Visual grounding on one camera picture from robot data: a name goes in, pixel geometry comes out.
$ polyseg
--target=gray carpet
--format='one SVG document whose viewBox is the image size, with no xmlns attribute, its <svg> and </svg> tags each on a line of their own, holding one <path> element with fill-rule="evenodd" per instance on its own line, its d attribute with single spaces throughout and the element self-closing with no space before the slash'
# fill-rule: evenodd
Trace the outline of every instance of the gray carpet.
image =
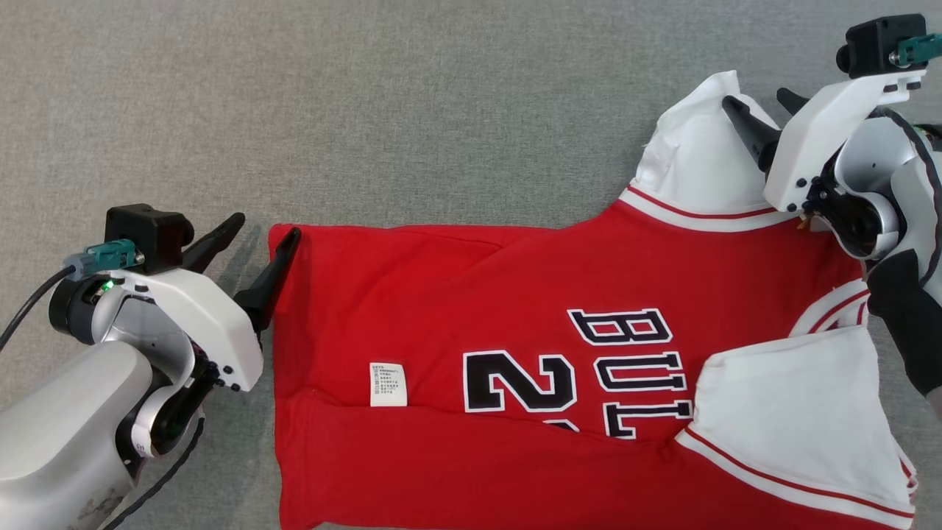
<svg viewBox="0 0 942 530">
<path fill-rule="evenodd" d="M 244 211 L 208 272 L 228 291 L 264 266 L 275 222 L 580 221 L 707 75 L 739 69 L 782 121 L 775 90 L 842 79 L 844 31 L 887 9 L 942 30 L 937 0 L 0 0 L 0 316 L 121 204 L 184 212 L 198 232 Z M 903 109 L 942 121 L 935 66 Z M 942 527 L 942 425 L 872 332 L 921 475 L 916 527 Z M 81 349 L 43 303 L 0 355 L 0 408 Z M 202 445 L 128 530 L 278 527 L 270 372 L 205 408 Z"/>
</svg>

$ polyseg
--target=cable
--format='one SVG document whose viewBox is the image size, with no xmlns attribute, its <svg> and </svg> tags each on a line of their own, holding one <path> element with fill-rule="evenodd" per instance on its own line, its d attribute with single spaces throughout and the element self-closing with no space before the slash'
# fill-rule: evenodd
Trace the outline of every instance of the cable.
<svg viewBox="0 0 942 530">
<path fill-rule="evenodd" d="M 177 461 L 173 463 L 171 468 L 166 473 L 164 473 L 164 476 L 160 477 L 160 480 L 158 480 L 156 484 L 151 486 L 151 488 L 148 489 L 146 493 L 141 495 L 139 499 L 134 501 L 132 505 L 128 506 L 123 512 L 121 512 L 121 515 L 114 518 L 114 520 L 110 522 L 108 526 L 102 528 L 102 530 L 115 530 L 115 528 L 118 528 L 118 526 L 124 522 L 125 519 L 127 519 L 134 512 L 138 511 L 138 508 L 143 506 L 144 503 L 150 500 L 151 497 L 155 496 L 157 492 L 160 491 L 160 489 L 163 488 L 164 485 L 167 484 L 178 471 L 180 471 L 180 468 L 183 467 L 183 465 L 187 462 L 187 458 L 189 458 L 190 453 L 196 449 L 196 442 L 200 439 L 200 435 L 203 434 L 203 423 L 205 421 L 206 417 L 199 419 L 199 422 L 196 424 L 196 431 L 193 433 L 193 438 L 190 439 L 189 445 L 184 450 L 183 454 L 177 458 Z"/>
<path fill-rule="evenodd" d="M 20 307 L 20 310 L 16 312 L 16 315 L 13 317 L 13 320 L 9 321 L 7 329 L 4 330 L 3 335 L 0 335 L 0 351 L 3 351 L 4 346 L 7 345 L 9 338 L 13 336 L 13 332 L 16 331 L 17 327 L 20 327 L 20 323 L 26 318 L 26 315 L 29 313 L 29 310 L 36 305 L 36 303 L 42 298 L 42 295 L 51 289 L 59 280 L 65 278 L 71 273 L 75 272 L 74 265 L 70 265 L 65 269 L 62 269 L 58 273 L 55 273 L 50 277 L 44 284 L 40 286 L 32 296 L 26 300 L 26 303 Z"/>
</svg>

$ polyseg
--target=bulls lettering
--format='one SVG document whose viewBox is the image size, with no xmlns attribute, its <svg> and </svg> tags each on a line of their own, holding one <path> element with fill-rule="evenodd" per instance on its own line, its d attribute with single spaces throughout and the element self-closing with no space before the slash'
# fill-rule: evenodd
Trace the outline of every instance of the bulls lettering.
<svg viewBox="0 0 942 530">
<path fill-rule="evenodd" d="M 632 405 L 625 406 L 620 403 L 606 403 L 603 405 L 605 413 L 605 431 L 613 438 L 635 439 L 637 431 L 634 427 L 626 426 L 624 418 L 664 418 L 671 417 L 678 420 L 688 420 L 693 417 L 693 403 L 688 400 L 674 401 L 673 405 Z"/>
<path fill-rule="evenodd" d="M 594 346 L 670 342 L 674 337 L 657 309 L 622 313 L 586 313 L 570 309 L 569 318 L 582 338 Z"/>
<path fill-rule="evenodd" d="M 661 377 L 625 377 L 630 370 L 663 368 L 679 371 L 680 354 L 664 352 L 656 356 L 599 357 L 595 360 L 598 383 L 609 392 L 644 392 L 648 390 L 686 390 L 687 379 L 683 373 L 666 372 Z"/>
</svg>

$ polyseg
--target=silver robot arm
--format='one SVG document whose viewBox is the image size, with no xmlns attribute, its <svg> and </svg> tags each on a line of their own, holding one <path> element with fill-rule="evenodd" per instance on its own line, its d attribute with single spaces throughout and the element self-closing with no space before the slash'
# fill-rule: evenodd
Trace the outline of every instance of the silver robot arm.
<svg viewBox="0 0 942 530">
<path fill-rule="evenodd" d="M 122 269 L 73 274 L 53 294 L 53 327 L 90 348 L 0 413 L 0 530 L 99 528 L 149 459 L 174 449 L 198 418 L 202 429 L 213 388 L 254 386 L 258 334 L 300 231 L 230 298 L 202 272 L 243 223 L 236 214 L 183 251 L 192 226 L 182 215 L 109 210 L 106 241 L 130 241 L 136 255 Z"/>
<path fill-rule="evenodd" d="M 810 100 L 780 90 L 794 115 L 783 130 L 732 96 L 723 107 L 766 173 L 766 200 L 830 229 L 864 264 L 870 311 L 942 421 L 942 127 L 887 107 L 922 87 L 942 34 L 928 34 L 921 15 L 901 15 L 855 26 L 846 39 L 837 62 L 852 79 Z"/>
</svg>

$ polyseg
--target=white label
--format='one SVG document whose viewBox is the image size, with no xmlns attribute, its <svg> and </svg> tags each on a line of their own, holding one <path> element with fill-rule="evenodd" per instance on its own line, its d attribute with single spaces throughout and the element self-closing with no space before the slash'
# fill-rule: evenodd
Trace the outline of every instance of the white label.
<svg viewBox="0 0 942 530">
<path fill-rule="evenodd" d="M 406 406 L 406 372 L 401 364 L 387 362 L 369 363 L 369 380 L 373 391 L 369 396 L 370 406 Z"/>
</svg>

